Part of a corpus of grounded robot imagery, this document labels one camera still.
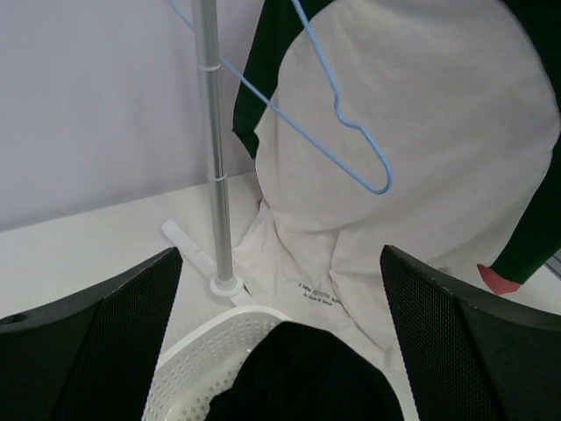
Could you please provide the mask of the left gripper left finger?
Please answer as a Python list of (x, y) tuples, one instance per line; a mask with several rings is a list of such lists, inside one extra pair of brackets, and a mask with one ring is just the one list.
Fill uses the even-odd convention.
[(181, 277), (170, 247), (1, 320), (3, 420), (140, 420)]

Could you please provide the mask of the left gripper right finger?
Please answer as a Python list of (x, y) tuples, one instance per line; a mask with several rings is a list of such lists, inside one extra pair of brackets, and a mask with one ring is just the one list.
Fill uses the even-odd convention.
[(395, 246), (382, 281), (421, 420), (558, 420), (560, 317), (442, 273)]

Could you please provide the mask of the white t shirt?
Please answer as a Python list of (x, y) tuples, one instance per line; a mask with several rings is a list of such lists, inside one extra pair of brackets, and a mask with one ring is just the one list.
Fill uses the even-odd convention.
[(384, 373), (404, 370), (386, 303), (366, 311), (373, 326), (361, 327), (339, 299), (326, 273), (309, 275), (282, 244), (266, 203), (234, 247), (236, 269), (252, 297), (292, 320), (333, 333)]

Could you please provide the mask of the black t shirt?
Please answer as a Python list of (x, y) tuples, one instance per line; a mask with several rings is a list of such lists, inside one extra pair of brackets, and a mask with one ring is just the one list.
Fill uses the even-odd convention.
[(250, 352), (209, 420), (402, 420), (379, 369), (334, 334), (282, 322)]

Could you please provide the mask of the light blue wire hanger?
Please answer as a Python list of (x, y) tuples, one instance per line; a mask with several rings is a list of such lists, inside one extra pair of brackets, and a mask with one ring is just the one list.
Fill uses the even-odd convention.
[(220, 60), (238, 80), (231, 130), (252, 158), (266, 160), (313, 153), (309, 141), (361, 187), (381, 195), (392, 184), (386, 156), (370, 135), (366, 117), (343, 116), (339, 89), (332, 83), (342, 69), (320, 51), (319, 25), (333, 1), (265, 1), (250, 52), (241, 69)]

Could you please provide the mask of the green and grey shirt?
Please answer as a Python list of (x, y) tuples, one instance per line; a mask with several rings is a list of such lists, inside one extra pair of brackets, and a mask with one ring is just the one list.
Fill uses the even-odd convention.
[(559, 2), (333, 2), (318, 49), (393, 181), (371, 193), (309, 141), (253, 158), (282, 244), (340, 288), (371, 281), (386, 245), (525, 282), (560, 248)]

